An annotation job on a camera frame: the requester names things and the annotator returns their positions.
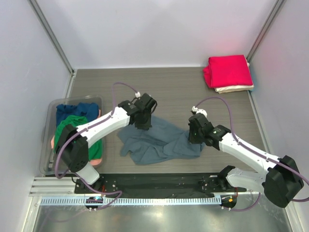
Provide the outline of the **clear plastic storage bin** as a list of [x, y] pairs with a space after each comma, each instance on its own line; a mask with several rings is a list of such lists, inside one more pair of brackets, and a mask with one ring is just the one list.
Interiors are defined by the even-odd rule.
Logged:
[[96, 103], [101, 110], [101, 115], [104, 113], [104, 102], [101, 95], [88, 95], [80, 97], [69, 97], [63, 99], [56, 99], [48, 106], [47, 118], [42, 138], [42, 150], [40, 160], [40, 172], [43, 175], [54, 174], [56, 156], [52, 148], [52, 138], [56, 131], [56, 107], [60, 104], [77, 105], [79, 103]]

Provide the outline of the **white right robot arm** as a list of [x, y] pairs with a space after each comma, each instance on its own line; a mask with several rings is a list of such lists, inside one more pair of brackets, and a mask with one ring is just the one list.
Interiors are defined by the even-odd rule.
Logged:
[[206, 116], [197, 113], [189, 118], [189, 142], [214, 147], [241, 160], [251, 168], [248, 172], [226, 166], [218, 175], [223, 191], [245, 188], [264, 194], [274, 205], [285, 208], [303, 188], [303, 179], [295, 160], [271, 155], [237, 137], [225, 126], [213, 126]]

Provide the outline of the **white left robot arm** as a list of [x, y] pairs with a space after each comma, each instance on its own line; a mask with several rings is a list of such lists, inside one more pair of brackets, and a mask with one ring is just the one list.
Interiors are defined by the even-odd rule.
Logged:
[[156, 107], [156, 100], [143, 95], [132, 101], [114, 104], [110, 112], [89, 123], [77, 127], [67, 125], [55, 146], [55, 176], [61, 179], [70, 171], [85, 182], [90, 192], [98, 193], [102, 189], [102, 181], [98, 171], [90, 164], [89, 148], [103, 137], [128, 125], [148, 130]]

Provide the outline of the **grey blue t shirt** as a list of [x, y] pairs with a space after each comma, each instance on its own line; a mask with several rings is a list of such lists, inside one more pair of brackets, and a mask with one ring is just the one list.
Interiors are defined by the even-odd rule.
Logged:
[[156, 116], [152, 127], [139, 130], [134, 125], [122, 128], [118, 138], [124, 144], [120, 156], [130, 155], [136, 165], [149, 165], [172, 159], [195, 159], [200, 157], [205, 144], [189, 142], [189, 131]]

